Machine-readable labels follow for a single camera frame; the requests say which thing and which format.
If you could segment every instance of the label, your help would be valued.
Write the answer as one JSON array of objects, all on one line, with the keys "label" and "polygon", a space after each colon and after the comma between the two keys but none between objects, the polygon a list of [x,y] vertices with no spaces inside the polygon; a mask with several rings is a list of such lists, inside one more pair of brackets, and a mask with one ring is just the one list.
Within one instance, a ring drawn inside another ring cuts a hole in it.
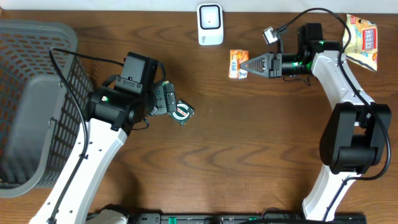
[{"label": "label", "polygon": [[184,117],[188,116],[188,114],[186,112],[182,111],[180,108],[177,108],[177,111]]},{"label": "label", "polygon": [[362,30],[362,50],[376,49],[377,33],[375,28]]},{"label": "label", "polygon": [[372,56],[372,60],[374,63],[377,63],[377,52],[375,52]]},{"label": "label", "polygon": [[242,69],[239,69],[239,79],[246,78],[248,76],[248,72]]},{"label": "label", "polygon": [[236,72],[238,70],[238,62],[236,60],[232,60],[231,72]]}]

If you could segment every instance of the white device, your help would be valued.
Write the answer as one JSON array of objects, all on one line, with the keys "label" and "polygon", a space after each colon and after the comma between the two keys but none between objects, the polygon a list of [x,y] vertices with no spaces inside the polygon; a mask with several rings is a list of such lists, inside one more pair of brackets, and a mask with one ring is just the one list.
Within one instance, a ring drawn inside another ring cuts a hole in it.
[{"label": "white device", "polygon": [[218,45],[224,39],[223,8],[217,3],[198,6],[198,41],[200,45]]}]

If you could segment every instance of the wire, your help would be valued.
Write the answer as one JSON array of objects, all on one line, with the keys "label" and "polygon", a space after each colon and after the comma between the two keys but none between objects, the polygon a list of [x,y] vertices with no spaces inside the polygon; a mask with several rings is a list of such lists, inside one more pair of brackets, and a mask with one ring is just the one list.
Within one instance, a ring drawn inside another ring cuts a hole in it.
[{"label": "wire", "polygon": [[152,86],[159,86],[161,85],[164,81],[166,81],[166,68],[164,67],[164,64],[162,62],[157,62],[158,66],[162,70],[163,77],[159,81],[155,82]]},{"label": "wire", "polygon": [[106,78],[106,80],[102,83],[102,86],[108,87],[112,82],[114,82],[120,75],[115,74],[111,75],[110,77]]},{"label": "wire", "polygon": [[325,216],[323,217],[323,221],[325,221],[327,216],[328,216],[328,214],[329,214],[330,209],[332,208],[332,206],[336,202],[336,200],[337,200],[339,194],[341,193],[341,191],[343,190],[344,186],[347,185],[348,181],[350,181],[350,180],[376,180],[376,179],[382,177],[387,172],[388,167],[390,166],[390,163],[391,163],[391,143],[390,143],[390,138],[389,138],[389,135],[388,135],[387,128],[385,127],[384,123],[381,121],[380,117],[376,114],[376,112],[372,109],[371,105],[361,96],[359,91],[355,88],[354,84],[349,79],[349,77],[347,76],[347,73],[345,72],[345,70],[343,68],[343,62],[341,61],[341,58],[342,58],[343,53],[344,53],[345,49],[347,48],[348,44],[351,42],[351,32],[349,31],[349,27],[347,26],[347,24],[344,22],[344,20],[342,18],[340,18],[340,16],[338,16],[334,12],[332,12],[332,11],[330,11],[328,9],[324,9],[324,8],[307,9],[306,11],[301,12],[298,16],[293,18],[290,22],[286,23],[286,25],[284,25],[284,26],[280,27],[279,29],[277,29],[277,33],[283,32],[284,30],[286,30],[286,28],[289,25],[291,25],[291,23],[296,21],[300,16],[304,15],[307,12],[315,11],[315,10],[321,10],[321,11],[328,12],[329,14],[334,16],[337,20],[339,20],[342,23],[342,25],[345,27],[345,29],[347,30],[347,32],[348,32],[348,41],[344,45],[342,50],[340,50],[340,52],[339,52],[339,55],[338,55],[338,66],[339,66],[344,78],[346,79],[348,85],[353,90],[354,95],[357,96],[363,102],[364,106],[366,107],[366,109],[368,109],[369,113],[371,115],[373,115],[376,123],[378,123],[380,125],[381,131],[382,131],[383,136],[384,136],[384,140],[386,142],[386,147],[387,147],[386,163],[384,164],[384,167],[382,168],[382,170],[378,174],[376,174],[374,176],[371,176],[371,177],[347,177],[347,178],[345,178],[345,180],[343,180],[343,182],[340,185],[340,188],[338,189],[337,193],[333,197],[333,200],[331,201],[329,207],[326,208]]},{"label": "wire", "polygon": [[271,208],[267,208],[262,214],[261,214],[261,219],[265,219],[265,217],[266,217],[266,215],[267,215],[267,212],[269,211],[269,210],[277,210],[277,211],[282,211],[281,209],[279,209],[279,208],[277,208],[277,207],[271,207]]},{"label": "wire", "polygon": [[56,50],[56,51],[63,52],[63,53],[67,53],[67,54],[71,54],[71,55],[76,55],[76,56],[79,56],[79,57],[82,57],[82,58],[88,58],[88,59],[91,59],[91,60],[97,60],[97,61],[100,61],[100,62],[109,62],[109,63],[113,63],[113,64],[116,64],[116,65],[120,65],[120,66],[122,66],[122,67],[124,66],[123,63],[117,62],[117,61],[115,61],[115,60],[110,60],[110,59],[105,59],[105,58],[98,58],[98,57],[87,56],[87,55],[83,55],[83,54],[79,54],[79,53],[76,53],[76,52],[71,52],[71,51],[69,51],[69,50],[59,49],[59,48],[55,48],[55,47],[53,47],[52,50]]},{"label": "wire", "polygon": [[350,60],[352,60],[352,61],[354,61],[354,62],[356,62],[356,63],[358,63],[358,64],[360,64],[360,65],[363,65],[363,66],[365,66],[366,68],[368,68],[370,71],[372,71],[372,72],[377,72],[375,69],[373,69],[370,65],[368,65],[368,64],[366,64],[366,63],[363,63],[363,62],[361,62],[360,60],[356,60],[355,58],[353,58],[353,57],[350,57],[350,56],[348,56],[348,55],[346,55],[346,58],[348,58],[348,59],[350,59]]},{"label": "wire", "polygon": [[285,81],[285,82],[303,81],[307,86],[311,86],[310,75],[307,76],[306,79],[304,79],[304,78],[299,78],[299,77],[296,77],[296,78],[293,78],[293,79],[286,79],[286,76],[283,76],[282,79],[283,79],[283,81]]},{"label": "wire", "polygon": [[147,126],[143,127],[143,128],[133,128],[132,129],[133,131],[144,130],[144,129],[149,128],[149,121],[146,118],[142,118],[142,120],[143,120],[143,122],[145,122],[147,124]]},{"label": "wire", "polygon": [[282,34],[278,34],[277,38],[278,38],[278,53],[283,54],[284,53],[284,41],[282,40],[282,38],[280,38]]},{"label": "wire", "polygon": [[54,224],[54,223],[57,222],[57,220],[55,219],[55,216],[57,215],[58,208],[59,208],[59,206],[60,206],[60,204],[61,204],[61,202],[62,202],[62,200],[63,200],[63,198],[64,198],[64,196],[65,196],[65,194],[66,194],[66,192],[67,192],[67,190],[68,190],[68,188],[69,188],[69,186],[70,186],[70,184],[71,184],[71,182],[72,182],[72,180],[74,178],[74,176],[76,175],[77,170],[80,167],[80,164],[83,162],[83,159],[86,158],[86,152],[87,152],[87,147],[88,147],[88,131],[87,131],[87,124],[86,124],[84,116],[83,116],[83,111],[82,111],[81,106],[80,106],[80,104],[79,104],[79,102],[77,100],[76,95],[73,93],[72,89],[70,88],[70,86],[68,84],[68,81],[62,75],[62,72],[61,72],[60,68],[58,67],[57,62],[54,59],[54,56],[53,56],[53,53],[52,53],[53,50],[59,51],[59,52],[63,52],[63,53],[67,53],[67,54],[76,55],[76,56],[79,56],[79,57],[92,59],[92,60],[97,60],[97,61],[101,61],[101,62],[115,63],[117,65],[123,66],[122,63],[116,62],[114,60],[108,60],[108,59],[97,58],[97,57],[90,57],[90,56],[87,56],[87,55],[78,54],[76,52],[71,52],[69,50],[63,50],[63,49],[58,49],[58,48],[54,48],[54,47],[51,47],[50,50],[49,50],[49,56],[50,56],[50,60],[52,62],[52,65],[53,65],[57,75],[60,77],[64,87],[67,89],[67,92],[72,97],[72,100],[73,100],[75,106],[77,107],[77,112],[78,112],[79,117],[81,119],[81,124],[83,126],[83,133],[84,133],[83,150],[81,151],[81,154],[79,156],[79,160],[77,161],[75,168],[73,168],[72,173],[70,174],[70,177],[69,177],[67,183],[65,184],[65,186],[64,186],[64,188],[63,188],[63,190],[62,190],[62,192],[61,192],[61,194],[60,194],[60,196],[59,196],[59,198],[58,198],[58,200],[57,200],[57,202],[56,202],[56,204],[54,206],[54,209],[53,209],[53,211],[51,213],[51,217],[47,220],[47,222],[49,224]]}]

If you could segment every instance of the green led light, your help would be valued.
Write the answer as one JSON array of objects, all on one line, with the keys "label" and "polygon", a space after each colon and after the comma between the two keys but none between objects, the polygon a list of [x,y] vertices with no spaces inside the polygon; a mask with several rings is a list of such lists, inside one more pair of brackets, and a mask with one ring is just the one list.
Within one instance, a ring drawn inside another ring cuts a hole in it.
[{"label": "green led light", "polygon": [[108,101],[109,101],[109,98],[106,97],[106,96],[103,96],[102,99],[101,99],[101,101],[103,101],[103,102],[108,102]]},{"label": "green led light", "polygon": [[175,218],[175,217],[170,217],[170,218],[169,218],[169,224],[177,224],[177,218]]},{"label": "green led light", "polygon": [[307,66],[307,70],[310,71],[311,70],[311,66],[312,66],[312,62],[308,63],[306,66]]}]

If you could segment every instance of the gray plastic basket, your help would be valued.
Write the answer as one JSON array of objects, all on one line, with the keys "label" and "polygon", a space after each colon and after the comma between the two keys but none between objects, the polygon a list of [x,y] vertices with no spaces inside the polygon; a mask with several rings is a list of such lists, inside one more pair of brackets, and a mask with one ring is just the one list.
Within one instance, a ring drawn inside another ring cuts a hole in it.
[{"label": "gray plastic basket", "polygon": [[[80,119],[53,69],[51,46],[76,51],[59,23],[0,20],[0,197],[52,187],[75,143]],[[93,90],[77,57],[53,52],[81,106]]]}]

